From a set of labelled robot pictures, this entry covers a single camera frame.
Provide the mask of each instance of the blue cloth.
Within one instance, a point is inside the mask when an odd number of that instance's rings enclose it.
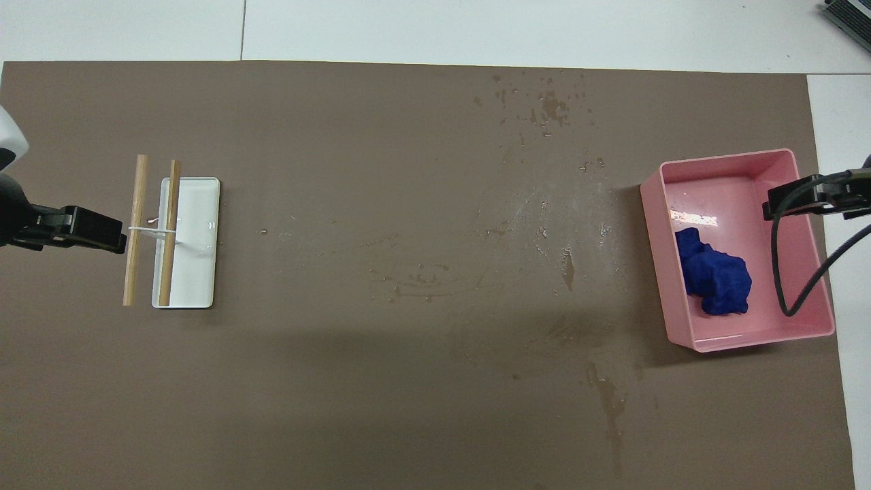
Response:
[[[701,296],[702,310],[708,315],[747,313],[752,281],[744,259],[718,252],[703,243],[698,228],[687,228],[674,236],[684,270],[686,294]]]

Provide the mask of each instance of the brown tabletop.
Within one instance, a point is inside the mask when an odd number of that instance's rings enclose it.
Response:
[[[638,184],[788,147],[803,76],[8,63],[31,202],[222,182],[215,302],[0,248],[3,488],[850,488],[834,337],[665,337]]]

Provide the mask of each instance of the pink container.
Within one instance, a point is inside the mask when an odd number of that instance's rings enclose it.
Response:
[[[790,150],[667,161],[641,185],[647,233],[668,338],[699,352],[819,337],[834,332],[826,284],[817,283],[798,314],[780,312],[771,271],[771,222],[762,218],[768,189],[799,178]],[[674,232],[696,227],[703,242],[743,258],[753,280],[749,311],[710,316],[688,296]],[[780,222],[780,273],[792,305],[820,266],[810,219]]]

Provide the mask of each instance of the white table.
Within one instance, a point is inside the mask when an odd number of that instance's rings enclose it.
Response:
[[[812,0],[6,0],[3,60],[295,59],[807,73],[820,170],[871,152],[871,54]],[[829,250],[868,219],[826,219]],[[832,267],[856,487],[871,489],[871,241]]]

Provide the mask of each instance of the wooden stick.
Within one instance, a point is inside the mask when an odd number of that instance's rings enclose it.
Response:
[[[173,160],[170,164],[169,193],[166,201],[166,222],[164,229],[175,231],[176,220],[179,217],[179,181],[181,180],[181,162]],[[175,233],[167,233],[164,240],[164,255],[160,266],[160,291],[158,306],[169,306],[169,295],[172,288],[172,261],[175,258]]]
[[[133,210],[130,214],[130,226],[142,226],[142,208],[145,206],[145,184],[148,175],[148,155],[136,157],[136,178],[133,181]],[[124,272],[124,306],[132,306],[136,296],[136,274],[139,268],[139,230],[130,230],[130,240],[127,241],[127,268]]]

